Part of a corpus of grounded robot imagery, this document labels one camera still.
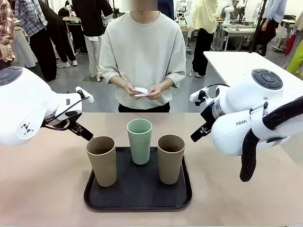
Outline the white folding table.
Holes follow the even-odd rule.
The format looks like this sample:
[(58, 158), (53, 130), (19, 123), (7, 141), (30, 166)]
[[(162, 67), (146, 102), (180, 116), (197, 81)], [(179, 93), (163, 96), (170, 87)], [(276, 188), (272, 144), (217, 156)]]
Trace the white folding table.
[(276, 73), (285, 86), (303, 89), (302, 80), (255, 52), (205, 51), (204, 56), (228, 85), (241, 79), (245, 73), (253, 69), (267, 69)]

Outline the person's left forearm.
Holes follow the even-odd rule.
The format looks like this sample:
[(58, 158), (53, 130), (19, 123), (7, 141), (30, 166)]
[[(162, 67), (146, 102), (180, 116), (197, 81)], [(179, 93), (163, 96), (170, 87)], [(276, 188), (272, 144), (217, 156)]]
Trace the person's left forearm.
[(174, 85), (174, 82), (172, 81), (172, 79), (170, 78), (165, 78), (161, 83), (159, 83), (157, 85), (157, 89), (162, 92), (168, 88), (170, 88), (171, 86)]

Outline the person in light blue shirt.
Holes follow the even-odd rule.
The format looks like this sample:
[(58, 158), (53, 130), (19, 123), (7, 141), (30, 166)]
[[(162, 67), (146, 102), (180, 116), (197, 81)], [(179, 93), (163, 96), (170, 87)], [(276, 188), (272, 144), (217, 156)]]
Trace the person in light blue shirt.
[(276, 36), (276, 29), (285, 15), (287, 0), (268, 0), (256, 38), (256, 52), (265, 56), (268, 43)]

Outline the mint green tall cup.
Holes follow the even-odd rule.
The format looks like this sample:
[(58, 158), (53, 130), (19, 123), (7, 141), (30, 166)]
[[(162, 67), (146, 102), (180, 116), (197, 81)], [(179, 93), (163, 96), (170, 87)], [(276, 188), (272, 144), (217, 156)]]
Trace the mint green tall cup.
[(134, 119), (127, 124), (132, 160), (144, 165), (150, 158), (152, 123), (146, 119)]

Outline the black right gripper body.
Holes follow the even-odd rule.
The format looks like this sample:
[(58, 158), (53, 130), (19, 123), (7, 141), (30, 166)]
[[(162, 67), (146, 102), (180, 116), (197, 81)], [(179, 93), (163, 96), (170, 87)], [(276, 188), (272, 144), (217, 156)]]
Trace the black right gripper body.
[(214, 101), (210, 102), (205, 106), (203, 111), (200, 113), (202, 118), (205, 120), (205, 123), (202, 125), (203, 127), (212, 127), (213, 123), (216, 121), (212, 113), (213, 105), (214, 105)]

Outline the black plastic tray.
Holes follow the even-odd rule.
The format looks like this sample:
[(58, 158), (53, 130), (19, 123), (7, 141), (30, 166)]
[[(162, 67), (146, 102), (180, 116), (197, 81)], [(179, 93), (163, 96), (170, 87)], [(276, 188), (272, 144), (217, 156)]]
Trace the black plastic tray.
[(160, 180), (156, 147), (151, 148), (150, 160), (144, 165), (132, 161), (129, 147), (117, 147), (116, 163), (117, 180), (112, 186), (100, 186), (91, 172), (83, 197), (92, 210), (180, 210), (190, 203), (192, 188), (185, 159), (178, 180), (172, 185)]

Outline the person in yellow jacket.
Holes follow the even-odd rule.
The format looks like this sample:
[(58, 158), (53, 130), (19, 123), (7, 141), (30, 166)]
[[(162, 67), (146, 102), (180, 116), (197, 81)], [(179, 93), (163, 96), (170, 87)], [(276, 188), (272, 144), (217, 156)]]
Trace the person in yellow jacket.
[(198, 35), (192, 68), (197, 78), (206, 75), (208, 60), (204, 56), (204, 52), (211, 49), (211, 43), (217, 27), (217, 8), (218, 0), (199, 0), (194, 8), (193, 28), (198, 31)]

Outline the person's left hand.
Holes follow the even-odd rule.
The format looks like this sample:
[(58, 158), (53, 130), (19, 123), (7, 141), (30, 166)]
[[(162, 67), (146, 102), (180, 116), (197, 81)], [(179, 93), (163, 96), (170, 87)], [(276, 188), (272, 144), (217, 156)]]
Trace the person's left hand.
[(150, 87), (147, 93), (147, 98), (150, 100), (157, 100), (161, 96), (161, 85), (153, 85)]

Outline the person in blue plaid shirt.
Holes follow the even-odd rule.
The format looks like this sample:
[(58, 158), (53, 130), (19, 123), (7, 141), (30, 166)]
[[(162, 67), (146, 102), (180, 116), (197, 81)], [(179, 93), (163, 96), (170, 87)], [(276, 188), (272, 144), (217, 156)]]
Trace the person in blue plaid shirt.
[(15, 0), (15, 16), (29, 37), (30, 47), (38, 60), (45, 81), (56, 79), (56, 58), (47, 21), (38, 0)]

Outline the person's right hand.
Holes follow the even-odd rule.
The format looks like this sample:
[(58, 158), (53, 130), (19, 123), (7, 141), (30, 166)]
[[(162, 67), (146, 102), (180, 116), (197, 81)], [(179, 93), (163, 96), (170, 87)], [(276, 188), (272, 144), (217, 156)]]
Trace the person's right hand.
[(136, 91), (134, 89), (133, 85), (128, 82), (125, 83), (125, 90), (131, 98), (133, 98), (133, 99), (141, 98), (140, 96), (136, 96), (136, 95), (140, 94), (140, 92)]

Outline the person in beige t-shirt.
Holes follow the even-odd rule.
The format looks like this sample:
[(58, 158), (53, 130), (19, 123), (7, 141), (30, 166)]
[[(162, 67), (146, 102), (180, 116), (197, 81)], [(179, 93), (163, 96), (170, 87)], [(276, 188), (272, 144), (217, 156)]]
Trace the person in beige t-shirt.
[(158, 11), (158, 0), (129, 0), (129, 12), (109, 22), (101, 45), (100, 69), (112, 84), (119, 75), (133, 87), (151, 86), (170, 78), (174, 85), (157, 100), (131, 98), (116, 86), (121, 113), (167, 113), (171, 88), (179, 88), (186, 76), (186, 46), (180, 26)]

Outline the person in black clothes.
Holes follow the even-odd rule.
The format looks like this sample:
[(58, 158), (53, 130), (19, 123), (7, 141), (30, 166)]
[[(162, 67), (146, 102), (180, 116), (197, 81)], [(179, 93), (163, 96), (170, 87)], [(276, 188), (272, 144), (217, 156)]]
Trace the person in black clothes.
[(68, 59), (71, 61), (72, 66), (78, 66), (76, 57), (72, 51), (69, 43), (67, 30), (59, 15), (57, 15), (49, 6), (47, 6), (42, 0), (38, 0), (43, 15), (47, 21), (46, 30), (55, 45), (57, 54), (59, 55), (61, 62), (57, 63), (58, 68), (68, 68), (71, 65)]

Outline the grey background desk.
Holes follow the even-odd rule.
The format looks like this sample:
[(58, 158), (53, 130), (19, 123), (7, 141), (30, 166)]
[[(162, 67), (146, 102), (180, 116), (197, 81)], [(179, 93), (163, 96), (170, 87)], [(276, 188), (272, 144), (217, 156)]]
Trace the grey background desk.
[(219, 51), (227, 51), (227, 46), (229, 39), (231, 37), (241, 37), (241, 41), (239, 42), (237, 48), (235, 51), (240, 51), (244, 37), (252, 37), (256, 31), (255, 28), (252, 27), (224, 27), (220, 26), (220, 29), (222, 30), (222, 33), (220, 35), (220, 42), (219, 42)]

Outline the person in black top white trousers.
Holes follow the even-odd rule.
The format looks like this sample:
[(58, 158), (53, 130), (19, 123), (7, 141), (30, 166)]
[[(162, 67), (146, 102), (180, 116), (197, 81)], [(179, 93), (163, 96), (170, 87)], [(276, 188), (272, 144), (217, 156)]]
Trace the person in black top white trousers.
[(105, 26), (102, 18), (113, 14), (107, 0), (71, 0), (76, 16), (80, 19), (89, 57), (92, 78), (101, 81), (99, 59)]

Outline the brown tall cup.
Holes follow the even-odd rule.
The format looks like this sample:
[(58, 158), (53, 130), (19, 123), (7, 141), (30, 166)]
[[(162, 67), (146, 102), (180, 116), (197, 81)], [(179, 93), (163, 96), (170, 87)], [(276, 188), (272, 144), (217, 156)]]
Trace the brown tall cup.
[(158, 139), (159, 176), (164, 184), (178, 181), (185, 146), (184, 140), (177, 135), (167, 134)]
[(87, 143), (86, 152), (98, 184), (113, 185), (117, 180), (115, 141), (108, 136), (93, 138)]

